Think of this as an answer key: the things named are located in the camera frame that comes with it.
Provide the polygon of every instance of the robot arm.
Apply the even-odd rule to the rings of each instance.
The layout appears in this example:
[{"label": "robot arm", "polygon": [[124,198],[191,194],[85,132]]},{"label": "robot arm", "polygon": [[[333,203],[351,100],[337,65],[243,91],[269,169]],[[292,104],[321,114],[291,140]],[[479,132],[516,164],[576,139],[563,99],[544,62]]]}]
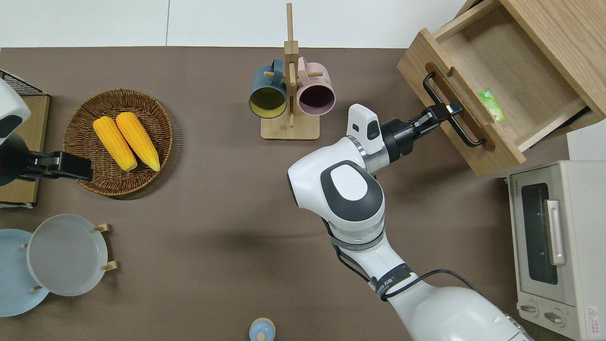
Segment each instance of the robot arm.
[{"label": "robot arm", "polygon": [[385,235],[385,195],[372,175],[410,153],[415,139],[451,118],[452,107],[430,107],[407,123],[379,124],[371,110],[354,104],[348,136],[295,162],[288,183],[296,204],[322,217],[338,257],[365,273],[358,272],[394,307],[413,339],[528,341],[515,321],[476,291],[423,282]]},{"label": "robot arm", "polygon": [[25,142],[13,133],[30,115],[21,97],[0,79],[0,186],[15,179],[65,177],[91,181],[90,160],[61,151],[30,152]]}]

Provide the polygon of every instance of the oven window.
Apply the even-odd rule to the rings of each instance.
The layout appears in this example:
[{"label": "oven window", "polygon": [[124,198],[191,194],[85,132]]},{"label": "oven window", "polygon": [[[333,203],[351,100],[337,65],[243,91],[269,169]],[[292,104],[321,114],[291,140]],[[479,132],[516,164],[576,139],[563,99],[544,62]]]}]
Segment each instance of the oven window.
[{"label": "oven window", "polygon": [[558,284],[556,267],[549,261],[547,246],[547,215],[545,200],[549,199],[546,183],[529,184],[522,187],[522,207],[524,209],[524,229],[526,231],[526,251],[528,272],[536,281]]}]

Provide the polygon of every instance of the toaster oven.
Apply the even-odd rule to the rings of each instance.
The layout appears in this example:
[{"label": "toaster oven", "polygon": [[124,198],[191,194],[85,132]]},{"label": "toaster oven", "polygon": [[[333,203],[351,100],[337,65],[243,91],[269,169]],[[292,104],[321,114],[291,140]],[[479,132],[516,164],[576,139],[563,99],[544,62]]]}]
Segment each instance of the toaster oven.
[{"label": "toaster oven", "polygon": [[606,161],[558,161],[507,183],[520,316],[606,340]]}]

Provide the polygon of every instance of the drawer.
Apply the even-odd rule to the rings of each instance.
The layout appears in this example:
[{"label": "drawer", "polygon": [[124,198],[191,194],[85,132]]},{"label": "drawer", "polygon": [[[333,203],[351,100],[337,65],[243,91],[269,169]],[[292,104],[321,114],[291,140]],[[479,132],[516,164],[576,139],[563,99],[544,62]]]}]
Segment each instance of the drawer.
[{"label": "drawer", "polygon": [[[525,161],[523,151],[588,111],[542,50],[503,5],[482,1],[437,32],[419,32],[398,63],[398,70],[426,105],[434,102],[423,88],[428,70],[441,84],[433,84],[446,103],[458,100],[464,107],[459,123],[481,147],[468,147],[448,124],[442,124],[457,150],[478,175]],[[491,88],[505,120],[497,122],[477,93]],[[567,131],[595,123],[603,116],[592,111]]]}]

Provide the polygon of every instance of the oven door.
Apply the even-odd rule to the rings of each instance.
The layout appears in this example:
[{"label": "oven door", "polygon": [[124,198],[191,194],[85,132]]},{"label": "oven door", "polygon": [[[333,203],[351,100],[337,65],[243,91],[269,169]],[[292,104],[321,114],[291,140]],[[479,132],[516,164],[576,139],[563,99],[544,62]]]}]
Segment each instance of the oven door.
[{"label": "oven door", "polygon": [[520,290],[574,306],[567,266],[562,175],[557,165],[514,174],[513,197]]}]

